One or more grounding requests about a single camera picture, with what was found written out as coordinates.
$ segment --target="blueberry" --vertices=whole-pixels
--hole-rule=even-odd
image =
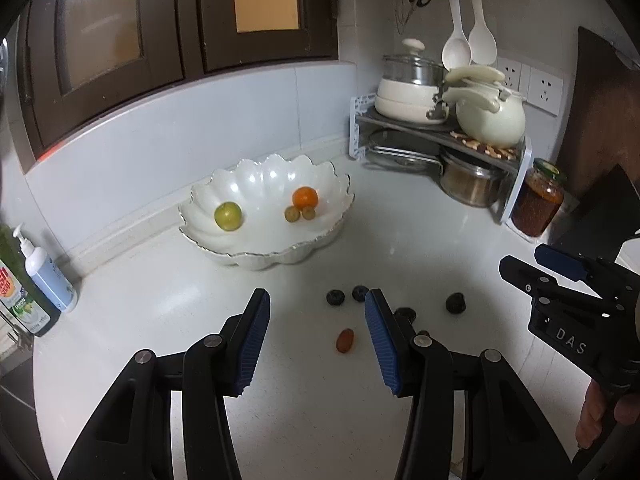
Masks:
[[[462,314],[466,310],[465,295],[454,292],[447,298],[446,307],[451,314]]]
[[[351,291],[351,296],[357,302],[362,303],[362,302],[364,302],[364,298],[367,295],[368,291],[369,291],[369,289],[366,286],[364,286],[364,285],[356,285],[356,286],[353,287],[353,290]]]
[[[407,318],[409,320],[409,323],[411,324],[414,324],[415,318],[418,317],[418,315],[415,313],[415,310],[409,308],[408,306],[401,306],[400,308],[396,309],[395,314]]]
[[[344,292],[334,288],[326,294],[326,302],[331,306],[339,306],[344,303]]]

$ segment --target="dish soap bottle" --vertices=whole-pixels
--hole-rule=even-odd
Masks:
[[[13,230],[5,224],[0,224],[0,303],[36,336],[45,335],[60,317],[60,311],[25,272]]]
[[[22,226],[14,229],[14,238],[20,240],[20,250],[25,256],[24,268],[38,288],[60,312],[71,312],[78,304],[78,293],[64,277],[51,256],[42,247],[34,247],[22,235]]]

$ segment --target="human hand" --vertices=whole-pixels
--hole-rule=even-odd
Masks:
[[[602,417],[607,409],[607,399],[604,397],[596,381],[591,381],[584,394],[584,404],[580,412],[580,421],[575,428],[575,439],[578,446],[589,449],[591,444],[602,432]],[[640,395],[629,394],[622,397],[613,411],[614,418],[620,424],[631,426],[636,423],[640,415]]]

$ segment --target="kitchen counter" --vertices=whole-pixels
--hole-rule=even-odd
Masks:
[[[351,175],[350,218],[332,245],[300,264],[260,272],[220,267],[172,228],[84,279],[78,307],[34,347],[38,423],[54,476],[137,350],[185,351],[242,312],[256,287],[271,295],[271,322],[251,386],[226,400],[245,479],[393,478],[410,400],[383,384],[363,304],[350,298],[359,284],[381,288],[392,308],[413,307],[416,329],[452,351],[498,349],[574,454],[589,379],[527,331],[530,299],[498,273],[506,254],[533,264],[534,247],[430,178],[367,170],[344,156],[334,163],[338,174]],[[347,294],[343,306],[326,303],[331,288]],[[467,310],[455,317],[444,303],[457,291]],[[338,354],[335,339],[347,327],[354,346]],[[179,394],[173,405],[180,480]],[[459,433],[455,441],[458,460]]]

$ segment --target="corner shelf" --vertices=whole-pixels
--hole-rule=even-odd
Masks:
[[[351,98],[350,113],[350,133],[349,133],[349,155],[357,160],[365,160],[367,153],[367,142],[361,139],[360,126],[363,124],[372,124],[380,128],[389,128],[411,134],[422,139],[436,142],[446,148],[452,148],[459,152],[466,153],[469,156],[478,158],[496,168],[500,168],[508,173],[510,180],[513,181],[504,208],[500,213],[500,224],[504,224],[513,211],[520,188],[524,182],[524,177],[529,169],[531,162],[531,142],[529,137],[524,136],[518,147],[519,157],[515,160],[505,160],[503,158],[494,158],[485,153],[478,152],[468,148],[460,140],[450,135],[450,132],[458,129],[457,123],[445,123],[439,126],[422,126],[420,124],[407,123],[390,119],[380,115],[373,106],[375,94],[367,94],[360,97]]]

